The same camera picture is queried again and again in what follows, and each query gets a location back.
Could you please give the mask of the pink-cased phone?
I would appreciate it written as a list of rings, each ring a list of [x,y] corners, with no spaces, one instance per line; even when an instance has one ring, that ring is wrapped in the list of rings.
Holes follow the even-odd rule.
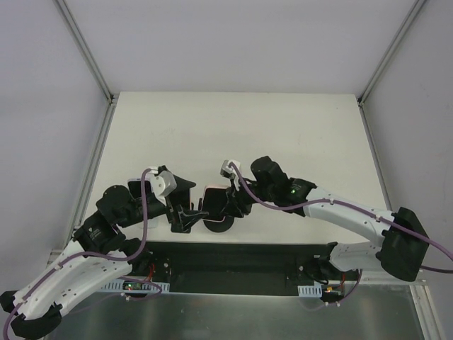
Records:
[[[223,222],[225,215],[223,209],[227,204],[227,186],[209,185],[205,186],[201,199],[199,199],[199,210],[208,213],[205,221]]]

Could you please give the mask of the black round-base phone stand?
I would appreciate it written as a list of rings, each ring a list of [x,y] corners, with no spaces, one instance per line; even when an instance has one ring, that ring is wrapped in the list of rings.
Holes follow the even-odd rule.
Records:
[[[206,228],[214,233],[223,233],[228,231],[234,224],[234,218],[226,216],[222,221],[203,220]]]

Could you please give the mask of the beige-cased phone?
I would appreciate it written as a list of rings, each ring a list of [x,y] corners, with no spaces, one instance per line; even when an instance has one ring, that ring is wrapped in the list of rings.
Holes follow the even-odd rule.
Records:
[[[185,207],[189,210],[194,208],[194,203],[192,202],[191,189],[189,188],[185,194]]]

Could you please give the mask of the lilac-cased phone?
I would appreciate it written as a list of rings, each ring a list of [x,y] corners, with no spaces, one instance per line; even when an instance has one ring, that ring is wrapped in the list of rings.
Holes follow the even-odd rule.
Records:
[[[136,200],[142,199],[142,187],[140,178],[131,178],[127,181],[127,187],[131,196]],[[147,202],[154,198],[154,192],[148,179],[144,180],[144,192]]]

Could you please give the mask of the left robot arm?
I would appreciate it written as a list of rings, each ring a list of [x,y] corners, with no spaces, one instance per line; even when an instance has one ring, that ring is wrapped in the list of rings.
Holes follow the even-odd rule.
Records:
[[[145,169],[129,186],[114,185],[96,202],[96,211],[73,233],[60,255],[31,283],[1,294],[9,332],[23,339],[52,333],[77,305],[107,283],[145,274],[151,264],[146,248],[150,220],[166,216],[174,232],[189,232],[205,213],[193,210],[195,183],[166,167]]]

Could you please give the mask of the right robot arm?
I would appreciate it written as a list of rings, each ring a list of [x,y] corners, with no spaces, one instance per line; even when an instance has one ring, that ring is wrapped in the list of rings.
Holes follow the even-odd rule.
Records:
[[[362,243],[334,242],[319,261],[319,273],[335,279],[350,270],[382,268],[389,275],[413,282],[428,250],[427,234],[416,214],[401,207],[396,212],[351,202],[315,183],[289,177],[280,165],[264,156],[251,164],[254,180],[242,177],[237,161],[226,160],[220,174],[225,188],[206,187],[199,206],[209,221],[243,218],[258,203],[271,210],[329,222],[365,238]]]

